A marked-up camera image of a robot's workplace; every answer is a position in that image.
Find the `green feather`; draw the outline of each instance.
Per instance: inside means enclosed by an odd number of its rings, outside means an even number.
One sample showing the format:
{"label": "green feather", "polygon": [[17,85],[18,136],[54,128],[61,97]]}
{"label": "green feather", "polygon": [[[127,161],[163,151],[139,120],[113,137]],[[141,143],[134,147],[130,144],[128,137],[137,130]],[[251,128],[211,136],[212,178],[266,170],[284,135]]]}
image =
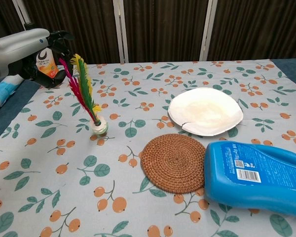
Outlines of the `green feather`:
{"label": "green feather", "polygon": [[81,86],[81,95],[86,107],[91,112],[94,119],[96,116],[93,112],[94,102],[92,100],[92,95],[89,93],[89,86],[88,86],[88,79],[87,79],[87,72],[84,67],[84,62],[79,59],[78,60],[79,67],[80,67],[80,86]]}

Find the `barcode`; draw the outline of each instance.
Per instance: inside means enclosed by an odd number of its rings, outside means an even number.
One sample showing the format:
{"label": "barcode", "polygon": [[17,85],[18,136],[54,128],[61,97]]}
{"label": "barcode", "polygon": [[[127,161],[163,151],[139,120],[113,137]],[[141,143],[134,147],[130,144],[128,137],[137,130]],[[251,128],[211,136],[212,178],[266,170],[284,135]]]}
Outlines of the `barcode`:
{"label": "barcode", "polygon": [[239,168],[245,167],[245,165],[243,164],[243,161],[239,159],[235,159],[235,164],[236,164],[236,167],[239,167]]}
{"label": "barcode", "polygon": [[237,178],[240,180],[261,183],[259,172],[243,170],[243,169],[236,169],[236,171],[237,171]]}

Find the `table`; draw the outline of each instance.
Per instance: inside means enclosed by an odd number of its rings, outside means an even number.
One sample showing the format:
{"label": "table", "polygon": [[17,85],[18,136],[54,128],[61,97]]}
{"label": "table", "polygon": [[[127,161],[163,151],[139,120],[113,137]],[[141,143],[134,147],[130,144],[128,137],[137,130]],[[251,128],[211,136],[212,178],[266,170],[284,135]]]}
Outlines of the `table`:
{"label": "table", "polygon": [[[227,139],[296,152],[296,84],[271,61],[89,65],[89,72],[106,136],[92,135],[67,81],[39,89],[2,134],[0,237],[296,236],[294,216],[207,205],[203,189],[182,201],[140,167],[145,144],[166,133],[204,146]],[[199,86],[230,94],[243,121],[214,137],[173,124],[171,99]]]}

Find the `blue cloth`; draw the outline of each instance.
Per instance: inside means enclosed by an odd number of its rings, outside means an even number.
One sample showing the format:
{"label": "blue cloth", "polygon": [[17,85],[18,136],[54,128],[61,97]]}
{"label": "blue cloth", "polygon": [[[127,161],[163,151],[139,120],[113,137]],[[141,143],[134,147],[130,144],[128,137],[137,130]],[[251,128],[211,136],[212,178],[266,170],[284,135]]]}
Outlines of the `blue cloth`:
{"label": "blue cloth", "polygon": [[[272,61],[289,79],[296,83],[296,58],[273,59]],[[4,106],[0,108],[0,135],[35,94],[38,88],[39,85],[32,81],[23,81],[16,92],[7,100]]]}

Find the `blue plastic bottle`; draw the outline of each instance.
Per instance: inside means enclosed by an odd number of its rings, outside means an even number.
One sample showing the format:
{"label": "blue plastic bottle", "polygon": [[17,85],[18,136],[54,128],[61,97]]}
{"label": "blue plastic bottle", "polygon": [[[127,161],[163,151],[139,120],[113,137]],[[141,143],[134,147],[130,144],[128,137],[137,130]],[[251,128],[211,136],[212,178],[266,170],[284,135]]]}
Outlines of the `blue plastic bottle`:
{"label": "blue plastic bottle", "polygon": [[296,154],[264,145],[210,143],[205,191],[225,205],[296,215]]}

